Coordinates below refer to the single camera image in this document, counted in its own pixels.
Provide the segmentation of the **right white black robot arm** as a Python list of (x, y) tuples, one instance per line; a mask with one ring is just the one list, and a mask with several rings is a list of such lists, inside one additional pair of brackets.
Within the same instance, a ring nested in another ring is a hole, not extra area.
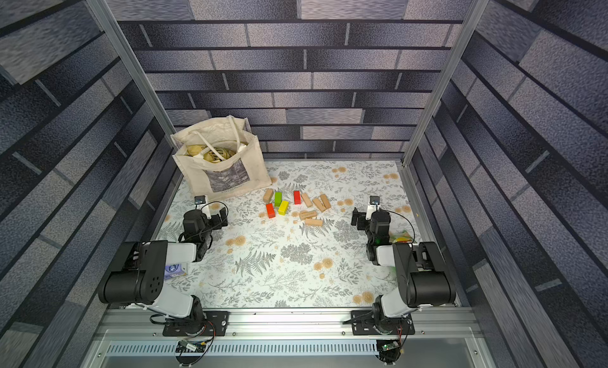
[(373, 265), (396, 269), (397, 287), (380, 295), (370, 313), (354, 320), (373, 320), (375, 326), (389, 325), (405, 318), (422, 306), (453, 303), (455, 285), (447, 275), (447, 266), (433, 241), (403, 242), (390, 240), (390, 212), (369, 208), (354, 210), (351, 225), (367, 235), (367, 258)]

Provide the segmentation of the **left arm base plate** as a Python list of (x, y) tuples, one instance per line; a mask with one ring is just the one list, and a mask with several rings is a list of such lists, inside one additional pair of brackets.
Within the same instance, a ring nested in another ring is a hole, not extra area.
[(225, 336), (230, 315), (228, 311), (206, 311), (197, 319), (168, 318), (162, 335), (183, 338)]

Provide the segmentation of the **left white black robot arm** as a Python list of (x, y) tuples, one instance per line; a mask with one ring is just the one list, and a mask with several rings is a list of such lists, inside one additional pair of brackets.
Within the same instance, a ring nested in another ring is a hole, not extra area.
[(169, 319), (202, 322), (200, 300), (165, 284), (166, 268), (199, 263), (213, 243), (212, 232), (228, 224), (229, 210), (216, 215), (204, 212), (209, 205), (184, 214), (184, 231), (178, 241), (125, 242), (117, 250), (98, 286), (98, 298), (105, 304), (136, 304)]

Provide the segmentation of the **green wooden block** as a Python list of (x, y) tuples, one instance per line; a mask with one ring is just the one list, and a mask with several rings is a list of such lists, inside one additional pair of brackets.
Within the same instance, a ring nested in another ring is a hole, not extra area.
[(283, 201), (282, 193), (281, 192), (275, 192), (275, 195), (274, 195), (274, 205), (275, 205), (275, 207), (278, 208), (281, 205), (282, 201)]

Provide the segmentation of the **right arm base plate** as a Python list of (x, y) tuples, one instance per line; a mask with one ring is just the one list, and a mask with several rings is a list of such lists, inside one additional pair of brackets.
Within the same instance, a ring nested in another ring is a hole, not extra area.
[(380, 320), (376, 320), (371, 310), (353, 310), (343, 324), (351, 325), (355, 336), (409, 336), (416, 333), (410, 314), (399, 318), (381, 316)]

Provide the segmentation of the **yellow wooden block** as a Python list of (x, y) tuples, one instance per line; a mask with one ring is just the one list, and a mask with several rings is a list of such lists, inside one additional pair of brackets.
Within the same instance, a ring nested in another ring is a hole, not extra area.
[(279, 215), (286, 215), (288, 212), (288, 207), (289, 207), (289, 203), (285, 200), (283, 200), (280, 203), (279, 209), (278, 209), (278, 214)]

